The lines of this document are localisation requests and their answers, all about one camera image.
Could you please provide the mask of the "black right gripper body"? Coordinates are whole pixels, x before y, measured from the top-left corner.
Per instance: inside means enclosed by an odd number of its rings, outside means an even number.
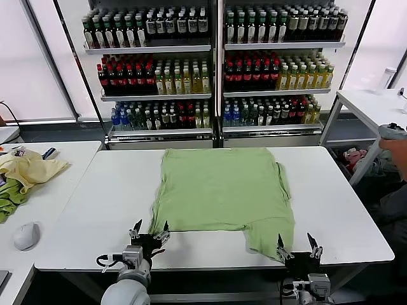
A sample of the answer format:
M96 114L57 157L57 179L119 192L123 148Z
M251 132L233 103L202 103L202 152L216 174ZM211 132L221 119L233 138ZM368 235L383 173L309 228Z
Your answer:
M321 272L321 257L310 252L293 252L284 262L291 276L308 276Z

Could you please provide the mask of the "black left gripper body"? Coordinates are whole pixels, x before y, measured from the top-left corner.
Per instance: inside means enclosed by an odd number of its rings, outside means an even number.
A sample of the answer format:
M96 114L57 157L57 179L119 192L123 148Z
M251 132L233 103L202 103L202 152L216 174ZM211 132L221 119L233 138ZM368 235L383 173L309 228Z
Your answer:
M155 255L165 251L163 248L165 243L155 240L154 235L152 234L140 234L139 238L131 239L131 244L142 247L142 255L144 259L151 259Z

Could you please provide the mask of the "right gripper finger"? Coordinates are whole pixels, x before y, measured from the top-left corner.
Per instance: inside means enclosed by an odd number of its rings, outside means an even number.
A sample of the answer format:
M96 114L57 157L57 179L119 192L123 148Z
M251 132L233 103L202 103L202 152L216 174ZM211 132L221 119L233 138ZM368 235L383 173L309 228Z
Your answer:
M316 239L310 233L307 233L307 236L312 250L310 256L320 257L323 253L323 247L318 245Z
M294 258L294 255L291 252L287 251L284 247L284 242L280 234L278 235L277 240L277 254L279 255L282 262L289 261Z

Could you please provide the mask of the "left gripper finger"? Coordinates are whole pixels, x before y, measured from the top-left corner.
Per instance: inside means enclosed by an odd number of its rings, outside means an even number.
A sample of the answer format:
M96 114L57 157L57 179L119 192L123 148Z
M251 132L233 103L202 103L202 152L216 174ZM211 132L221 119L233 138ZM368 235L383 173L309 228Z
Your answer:
M165 222L163 230L160 233L154 235L154 239L160 241L161 243L166 243L170 238L169 224L168 221Z
M128 231L131 239L139 238L139 230L142 225L142 219L135 223L134 227Z

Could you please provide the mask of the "person's hand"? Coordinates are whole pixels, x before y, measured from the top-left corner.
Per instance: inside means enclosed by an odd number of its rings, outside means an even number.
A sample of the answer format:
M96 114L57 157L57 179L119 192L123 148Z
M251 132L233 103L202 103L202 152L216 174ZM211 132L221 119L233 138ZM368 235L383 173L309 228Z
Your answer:
M392 153L392 161L400 170L406 170L406 139L387 140L381 139L379 146Z

